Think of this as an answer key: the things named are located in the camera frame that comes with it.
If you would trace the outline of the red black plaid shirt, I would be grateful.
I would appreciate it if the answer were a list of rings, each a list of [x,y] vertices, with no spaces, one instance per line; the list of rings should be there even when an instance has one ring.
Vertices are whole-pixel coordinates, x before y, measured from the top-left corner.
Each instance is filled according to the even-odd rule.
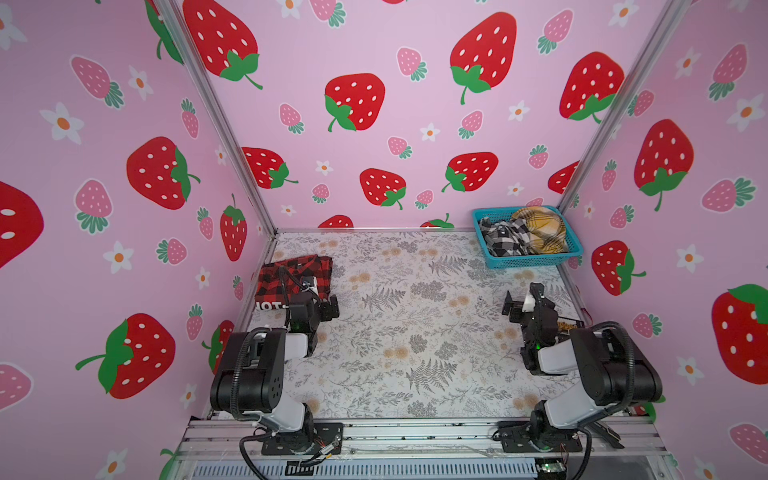
[[[324,255],[307,255],[273,262],[261,267],[254,295],[256,310],[285,309],[296,294],[301,293],[294,283],[298,278],[314,276],[318,283],[318,297],[331,296],[333,259]]]

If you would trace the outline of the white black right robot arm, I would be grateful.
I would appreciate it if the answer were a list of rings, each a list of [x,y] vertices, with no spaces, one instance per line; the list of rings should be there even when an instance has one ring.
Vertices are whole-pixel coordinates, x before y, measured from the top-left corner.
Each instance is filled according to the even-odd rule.
[[[492,439],[506,453],[580,452],[581,434],[592,434],[613,449],[621,436],[602,420],[631,406],[662,397],[662,381],[630,335],[616,322],[586,326],[577,320],[565,331],[544,285],[532,283],[521,301],[507,294],[502,314],[521,327],[520,355],[529,373],[579,380],[562,394],[538,402],[525,421],[500,422]]]

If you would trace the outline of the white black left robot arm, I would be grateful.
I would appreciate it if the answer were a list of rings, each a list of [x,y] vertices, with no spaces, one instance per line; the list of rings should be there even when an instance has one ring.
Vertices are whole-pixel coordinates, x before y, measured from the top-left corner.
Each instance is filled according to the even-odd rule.
[[[344,426],[317,423],[311,407],[283,394],[285,364],[312,356],[322,323],[340,315],[330,281],[332,262],[309,258],[272,263],[259,273],[256,305],[285,314],[281,327],[256,327],[225,339],[214,364],[209,394],[213,411],[253,425],[238,449],[245,465],[264,478],[248,446],[258,443],[264,456],[295,455],[294,468],[310,471],[340,452]]]

